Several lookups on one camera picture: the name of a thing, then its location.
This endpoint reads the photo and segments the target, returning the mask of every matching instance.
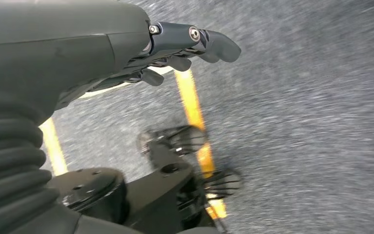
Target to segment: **yellow line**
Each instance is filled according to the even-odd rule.
[[[174,74],[188,123],[205,131],[206,126],[197,95],[196,85],[194,83],[193,73],[191,70],[186,72],[174,70]],[[199,161],[202,172],[205,173],[206,176],[211,176],[208,172],[215,171],[216,167],[214,166],[211,147],[208,142],[197,152],[197,160]],[[227,216],[225,205],[222,200],[212,200],[210,201],[210,205],[214,208],[216,214],[214,214],[212,209],[207,209],[207,212],[213,219],[225,218]]]
[[[58,176],[67,173],[68,168],[56,135],[54,121],[52,118],[49,118],[39,128],[44,135],[45,147],[48,151],[49,160],[51,161],[54,174]]]

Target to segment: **gray plastic casing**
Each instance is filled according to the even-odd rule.
[[[122,74],[150,42],[148,24],[141,8],[113,0],[0,0],[0,98],[39,109],[43,122]]]

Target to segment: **metal screw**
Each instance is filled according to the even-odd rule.
[[[199,41],[200,40],[200,32],[196,27],[190,27],[188,32],[190,34],[190,38],[193,41]]]
[[[149,31],[151,34],[159,34],[160,33],[160,28],[156,25],[150,25]]]

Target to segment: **black bellows joint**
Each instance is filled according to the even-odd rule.
[[[0,111],[0,233],[49,209],[58,197],[46,187],[51,173],[39,169],[45,162],[41,130],[6,106]]]

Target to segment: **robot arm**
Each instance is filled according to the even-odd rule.
[[[55,203],[37,126],[86,91],[161,84],[148,66],[184,71],[190,57],[233,62],[240,52],[223,34],[152,24],[117,1],[0,0],[0,233],[137,233]]]
[[[188,58],[232,62],[240,48],[193,25],[151,24],[116,1],[0,0],[0,92],[46,120],[86,91],[121,82],[163,82],[148,66],[187,70]]]

